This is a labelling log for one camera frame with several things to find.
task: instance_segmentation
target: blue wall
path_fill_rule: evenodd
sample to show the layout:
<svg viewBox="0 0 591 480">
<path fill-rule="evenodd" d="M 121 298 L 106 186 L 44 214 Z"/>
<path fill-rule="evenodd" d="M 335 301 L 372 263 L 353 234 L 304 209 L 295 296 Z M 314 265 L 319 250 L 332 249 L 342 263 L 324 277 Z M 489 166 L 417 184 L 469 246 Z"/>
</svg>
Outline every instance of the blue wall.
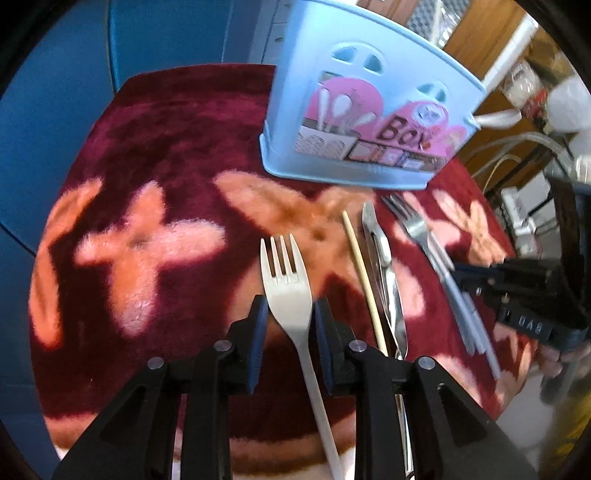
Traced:
<svg viewBox="0 0 591 480">
<path fill-rule="evenodd" d="M 246 62 L 261 0 L 80 0 L 0 98 L 0 417 L 49 478 L 57 456 L 37 399 L 27 303 L 51 206 L 93 123 L 127 78 Z"/>
</svg>

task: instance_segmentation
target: red blanket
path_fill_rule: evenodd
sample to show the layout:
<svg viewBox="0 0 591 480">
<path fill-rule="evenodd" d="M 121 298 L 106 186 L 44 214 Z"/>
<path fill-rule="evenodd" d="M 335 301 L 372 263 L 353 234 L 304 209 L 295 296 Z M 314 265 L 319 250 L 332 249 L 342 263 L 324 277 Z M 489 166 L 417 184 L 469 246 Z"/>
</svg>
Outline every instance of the red blanket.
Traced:
<svg viewBox="0 0 591 480">
<path fill-rule="evenodd" d="M 340 219 L 346 209 L 360 231 L 367 200 L 395 257 L 408 358 L 436 358 L 493 418 L 525 380 L 532 346 L 495 326 L 478 300 L 503 377 L 492 378 L 484 356 L 467 356 L 436 274 L 382 192 L 263 170 L 258 135 L 272 75 L 272 67 L 228 64 L 140 75 L 92 129 L 47 221 L 31 283 L 34 371 L 56 446 L 68 449 L 149 358 L 195 355 L 246 316 L 262 293 L 262 237 L 293 233 L 314 297 L 327 296 L 335 317 L 375 344 Z M 511 254 L 457 161 L 426 191 L 405 195 L 454 260 L 482 265 Z M 350 469 L 353 400 L 325 402 Z M 232 399 L 230 433 L 236 472 L 328 476 L 295 350 L 274 321 L 256 394 Z"/>
</svg>

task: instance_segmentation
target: white plastic bag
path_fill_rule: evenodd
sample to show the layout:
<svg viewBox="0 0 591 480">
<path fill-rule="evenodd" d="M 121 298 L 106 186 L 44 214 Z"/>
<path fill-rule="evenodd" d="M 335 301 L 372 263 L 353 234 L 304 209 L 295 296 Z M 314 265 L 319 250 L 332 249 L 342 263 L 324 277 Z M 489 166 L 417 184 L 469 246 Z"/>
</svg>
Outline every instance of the white plastic bag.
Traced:
<svg viewBox="0 0 591 480">
<path fill-rule="evenodd" d="M 548 96 L 548 120 L 556 131 L 591 129 L 591 94 L 578 75 L 560 83 Z"/>
</svg>

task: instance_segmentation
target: person's hand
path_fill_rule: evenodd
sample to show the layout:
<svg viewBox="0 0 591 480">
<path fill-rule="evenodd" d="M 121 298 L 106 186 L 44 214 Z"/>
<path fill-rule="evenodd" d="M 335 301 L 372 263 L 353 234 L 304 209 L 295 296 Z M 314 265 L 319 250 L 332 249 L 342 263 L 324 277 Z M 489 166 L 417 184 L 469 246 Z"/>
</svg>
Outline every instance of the person's hand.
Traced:
<svg viewBox="0 0 591 480">
<path fill-rule="evenodd" d="M 584 377 L 591 370 L 591 342 L 586 341 L 575 350 L 559 352 L 549 346 L 540 345 L 536 360 L 544 375 L 554 378 L 562 371 L 561 362 L 581 362 L 577 376 Z"/>
</svg>

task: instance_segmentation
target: fork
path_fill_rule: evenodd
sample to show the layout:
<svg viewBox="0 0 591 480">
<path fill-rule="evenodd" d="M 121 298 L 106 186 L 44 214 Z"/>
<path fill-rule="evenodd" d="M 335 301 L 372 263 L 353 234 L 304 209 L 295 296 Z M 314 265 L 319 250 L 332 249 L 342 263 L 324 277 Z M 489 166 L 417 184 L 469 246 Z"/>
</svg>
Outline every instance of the fork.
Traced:
<svg viewBox="0 0 591 480">
<path fill-rule="evenodd" d="M 295 271 L 291 268 L 283 236 L 280 237 L 280 243 L 285 274 L 281 271 L 275 239 L 271 237 L 271 251 L 273 266 L 275 268 L 275 277 L 273 277 L 267 256 L 265 239 L 261 238 L 261 273 L 265 295 L 267 296 L 271 313 L 295 345 L 297 355 L 300 358 L 304 382 L 306 383 L 312 411 L 316 419 L 316 426 L 320 433 L 320 440 L 322 441 L 324 454 L 326 455 L 332 477 L 334 480 L 345 480 L 335 439 L 330 429 L 329 419 L 326 416 L 326 410 L 324 409 L 324 403 L 320 395 L 320 388 L 316 380 L 316 373 L 314 373 L 314 367 L 310 358 L 308 335 L 312 315 L 312 292 L 306 267 L 301 257 L 300 249 L 292 234 L 290 234 L 290 243 Z"/>
<path fill-rule="evenodd" d="M 382 200 L 402 222 L 408 236 L 419 244 L 439 276 L 450 301 L 466 350 L 468 353 L 473 354 L 475 347 L 479 353 L 484 353 L 491 368 L 491 373 L 497 380 L 501 377 L 501 366 L 491 339 L 472 299 L 470 298 L 470 301 L 466 300 L 469 294 L 460 291 L 450 274 L 448 264 L 452 263 L 451 259 L 447 256 L 447 253 L 442 258 L 441 251 L 444 251 L 443 247 L 429 230 L 424 218 L 402 196 L 394 194 L 389 199 L 382 198 Z"/>
</svg>

